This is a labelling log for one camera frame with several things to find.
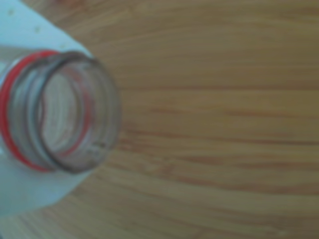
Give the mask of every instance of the bottle neck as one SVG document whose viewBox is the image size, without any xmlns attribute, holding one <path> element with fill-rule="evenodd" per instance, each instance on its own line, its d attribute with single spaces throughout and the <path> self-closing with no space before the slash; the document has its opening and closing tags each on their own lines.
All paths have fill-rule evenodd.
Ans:
<svg viewBox="0 0 319 239">
<path fill-rule="evenodd" d="M 0 92 L 0 131 L 10 152 L 39 170 L 98 166 L 119 129 L 119 102 L 101 65 L 78 52 L 23 58 Z"/>
</svg>

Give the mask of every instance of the red ring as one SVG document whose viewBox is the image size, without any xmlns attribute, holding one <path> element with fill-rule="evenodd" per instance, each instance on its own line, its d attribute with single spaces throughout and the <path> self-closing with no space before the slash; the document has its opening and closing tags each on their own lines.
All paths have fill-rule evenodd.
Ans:
<svg viewBox="0 0 319 239">
<path fill-rule="evenodd" d="M 24 57 L 22 60 L 20 60 L 19 63 L 17 63 L 7 74 L 7 76 L 4 79 L 3 85 L 0 89 L 0 133 L 2 134 L 3 140 L 10 150 L 10 152 L 24 165 L 35 169 L 37 171 L 41 172 L 48 172 L 48 169 L 40 167 L 38 165 L 33 164 L 30 162 L 27 158 L 24 157 L 24 155 L 20 152 L 18 146 L 15 144 L 14 140 L 11 137 L 10 130 L 9 130 L 9 120 L 7 115 L 7 109 L 10 101 L 10 92 L 11 88 L 16 80 L 16 78 L 19 76 L 19 74 L 22 72 L 22 70 L 29 65 L 30 63 L 38 60 L 42 57 L 47 57 L 51 55 L 56 55 L 59 52 L 47 50 L 47 51 L 41 51 L 36 52 L 33 54 L 30 54 L 26 57 Z"/>
</svg>

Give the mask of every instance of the wooden surface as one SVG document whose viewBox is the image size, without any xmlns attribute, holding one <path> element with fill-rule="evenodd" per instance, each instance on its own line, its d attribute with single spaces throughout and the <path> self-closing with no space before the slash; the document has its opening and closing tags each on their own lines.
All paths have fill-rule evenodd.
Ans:
<svg viewBox="0 0 319 239">
<path fill-rule="evenodd" d="M 4 239 L 319 238 L 318 1 L 26 2 L 108 66 L 123 129 Z"/>
</svg>

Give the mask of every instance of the bottle mouth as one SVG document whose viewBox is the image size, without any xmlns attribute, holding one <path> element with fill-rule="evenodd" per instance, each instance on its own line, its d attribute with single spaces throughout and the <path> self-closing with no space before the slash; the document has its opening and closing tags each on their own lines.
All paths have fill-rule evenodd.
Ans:
<svg viewBox="0 0 319 239">
<path fill-rule="evenodd" d="M 43 172 L 97 167 L 120 126 L 113 81 L 98 61 L 79 52 L 42 51 L 20 60 L 0 90 L 0 114 L 9 151 Z"/>
</svg>

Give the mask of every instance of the wood grain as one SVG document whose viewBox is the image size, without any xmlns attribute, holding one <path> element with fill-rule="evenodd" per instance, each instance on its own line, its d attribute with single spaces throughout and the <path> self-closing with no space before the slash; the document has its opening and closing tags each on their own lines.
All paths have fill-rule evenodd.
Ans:
<svg viewBox="0 0 319 239">
<path fill-rule="evenodd" d="M 123 128 L 4 239 L 319 238 L 319 2 L 26 0 L 108 67 Z"/>
</svg>

